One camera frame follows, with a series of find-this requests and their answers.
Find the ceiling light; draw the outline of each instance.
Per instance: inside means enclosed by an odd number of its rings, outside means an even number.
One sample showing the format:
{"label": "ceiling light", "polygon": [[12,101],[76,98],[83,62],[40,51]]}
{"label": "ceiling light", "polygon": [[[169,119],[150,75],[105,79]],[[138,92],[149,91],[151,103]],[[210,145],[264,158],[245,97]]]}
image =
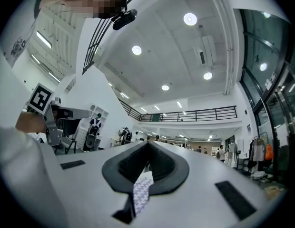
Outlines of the ceiling light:
{"label": "ceiling light", "polygon": [[37,36],[51,49],[51,43],[37,31]]}
{"label": "ceiling light", "polygon": [[260,66],[261,71],[265,71],[267,69],[267,63],[262,63]]}
{"label": "ceiling light", "polygon": [[122,95],[123,97],[125,97],[126,99],[129,99],[129,97],[125,94],[123,94],[122,92],[120,93],[120,95]]}
{"label": "ceiling light", "polygon": [[35,57],[35,56],[33,56],[33,55],[32,55],[32,57],[33,57],[33,59],[34,59],[34,60],[36,60],[36,61],[37,61],[37,63],[39,64],[39,60],[37,60],[37,59],[36,59],[36,57]]}
{"label": "ceiling light", "polygon": [[264,12],[263,15],[265,16],[265,18],[269,18],[271,14]]}
{"label": "ceiling light", "polygon": [[163,85],[161,88],[162,88],[164,91],[167,91],[167,90],[169,89],[169,86],[167,86],[167,85]]}
{"label": "ceiling light", "polygon": [[184,22],[187,25],[195,25],[197,23],[197,17],[193,13],[187,13],[184,16]]}
{"label": "ceiling light", "polygon": [[53,77],[55,80],[57,80],[59,83],[61,83],[61,81],[59,81],[51,72],[49,72],[50,76]]}
{"label": "ceiling light", "polygon": [[209,79],[211,79],[213,77],[213,74],[211,73],[211,72],[208,72],[208,73],[205,73],[204,74],[204,79],[205,80],[209,80]]}
{"label": "ceiling light", "polygon": [[268,40],[265,41],[265,44],[269,47],[272,46],[272,44]]}
{"label": "ceiling light", "polygon": [[293,84],[290,88],[290,90],[288,91],[289,93],[293,91],[293,89],[295,88],[295,84]]}
{"label": "ceiling light", "polygon": [[141,47],[140,46],[133,46],[133,49],[132,49],[132,51],[133,51],[133,53],[135,54],[135,55],[140,55],[141,54],[141,52],[142,52],[142,50],[141,50]]}

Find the orange bag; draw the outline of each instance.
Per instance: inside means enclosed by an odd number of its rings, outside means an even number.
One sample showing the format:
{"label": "orange bag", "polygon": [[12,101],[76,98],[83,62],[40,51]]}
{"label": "orange bag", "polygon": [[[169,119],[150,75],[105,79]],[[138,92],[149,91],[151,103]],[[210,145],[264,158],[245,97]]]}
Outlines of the orange bag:
{"label": "orange bag", "polygon": [[270,144],[267,144],[266,146],[266,154],[265,154],[265,160],[270,161],[273,159],[273,149]]}

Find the railing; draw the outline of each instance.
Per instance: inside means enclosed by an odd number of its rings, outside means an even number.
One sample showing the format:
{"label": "railing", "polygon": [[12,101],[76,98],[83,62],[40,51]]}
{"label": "railing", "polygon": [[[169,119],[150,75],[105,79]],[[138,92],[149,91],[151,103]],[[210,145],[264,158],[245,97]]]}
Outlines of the railing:
{"label": "railing", "polygon": [[97,51],[97,48],[112,23],[113,22],[111,21],[111,19],[101,19],[99,21],[87,49],[82,74],[84,74],[94,64],[93,58]]}
{"label": "railing", "polygon": [[120,99],[118,100],[120,101],[121,105],[123,106],[124,110],[127,112],[129,116],[136,119],[137,121],[140,121],[142,116],[140,112],[136,111],[134,108],[130,107],[128,104],[121,101]]}
{"label": "railing", "polygon": [[141,122],[201,122],[237,118],[236,105],[197,111],[145,114]]}

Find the hand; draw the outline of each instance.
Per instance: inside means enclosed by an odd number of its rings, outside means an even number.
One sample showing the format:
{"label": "hand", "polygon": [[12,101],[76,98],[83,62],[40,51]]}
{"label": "hand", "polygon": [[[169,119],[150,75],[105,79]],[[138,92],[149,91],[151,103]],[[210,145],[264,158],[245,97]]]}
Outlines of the hand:
{"label": "hand", "polygon": [[36,113],[22,112],[15,127],[24,133],[46,133],[44,118]]}

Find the black camera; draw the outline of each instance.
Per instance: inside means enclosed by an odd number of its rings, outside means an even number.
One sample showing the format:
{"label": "black camera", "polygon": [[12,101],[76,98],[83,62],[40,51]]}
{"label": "black camera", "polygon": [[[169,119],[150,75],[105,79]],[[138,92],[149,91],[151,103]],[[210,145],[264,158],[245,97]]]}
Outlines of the black camera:
{"label": "black camera", "polygon": [[119,30],[127,24],[133,22],[137,17],[137,10],[132,9],[127,12],[121,12],[120,14],[113,17],[111,20],[114,22],[113,29]]}

